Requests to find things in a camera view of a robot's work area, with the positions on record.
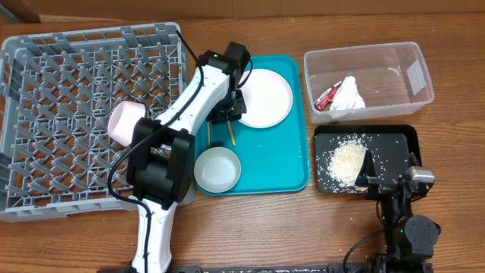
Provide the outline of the white tissue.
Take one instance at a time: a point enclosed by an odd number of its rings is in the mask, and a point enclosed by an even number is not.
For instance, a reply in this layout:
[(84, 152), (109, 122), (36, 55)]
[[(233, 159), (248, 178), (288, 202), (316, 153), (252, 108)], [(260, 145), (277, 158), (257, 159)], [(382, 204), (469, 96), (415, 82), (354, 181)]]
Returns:
[(331, 111), (365, 108), (365, 101), (360, 96), (356, 79), (348, 75), (343, 79), (330, 104)]

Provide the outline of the red snack wrapper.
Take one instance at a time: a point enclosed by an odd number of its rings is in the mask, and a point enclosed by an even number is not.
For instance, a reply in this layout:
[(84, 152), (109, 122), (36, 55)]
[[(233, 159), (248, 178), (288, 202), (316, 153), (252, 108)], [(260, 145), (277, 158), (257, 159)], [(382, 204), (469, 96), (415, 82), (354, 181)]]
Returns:
[(334, 96), (342, 85), (342, 81), (339, 81), (325, 90), (315, 101), (314, 107), (318, 111), (323, 111), (325, 107), (333, 101)]

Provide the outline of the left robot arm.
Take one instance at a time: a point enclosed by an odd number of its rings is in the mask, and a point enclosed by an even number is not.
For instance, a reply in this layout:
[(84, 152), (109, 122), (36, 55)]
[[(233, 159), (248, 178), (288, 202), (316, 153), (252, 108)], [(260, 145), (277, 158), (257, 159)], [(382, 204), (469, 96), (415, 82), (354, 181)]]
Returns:
[(141, 103), (119, 103), (110, 138), (126, 147), (112, 164), (107, 188), (139, 213), (136, 255), (128, 272), (169, 272), (177, 206), (194, 181), (195, 138), (201, 125), (238, 121), (246, 113), (242, 87), (252, 72), (248, 49), (230, 42), (224, 53), (195, 56), (196, 72), (176, 102), (154, 119)]

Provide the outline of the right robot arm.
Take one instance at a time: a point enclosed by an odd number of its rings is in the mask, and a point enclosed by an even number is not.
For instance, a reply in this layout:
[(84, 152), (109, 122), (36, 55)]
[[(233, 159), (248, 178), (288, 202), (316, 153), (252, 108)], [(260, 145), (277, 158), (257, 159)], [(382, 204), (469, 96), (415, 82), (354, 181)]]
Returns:
[[(367, 188), (365, 199), (376, 202), (383, 228), (357, 242), (344, 256), (340, 272), (432, 272), (427, 262), (439, 239), (441, 227), (430, 218), (416, 215), (411, 204), (427, 196), (435, 182), (430, 169), (419, 165), (414, 153), (409, 168), (393, 182), (377, 178), (371, 152), (365, 152), (355, 184)], [(384, 236), (385, 253), (370, 257), (365, 264), (349, 265), (350, 255), (364, 243)]]

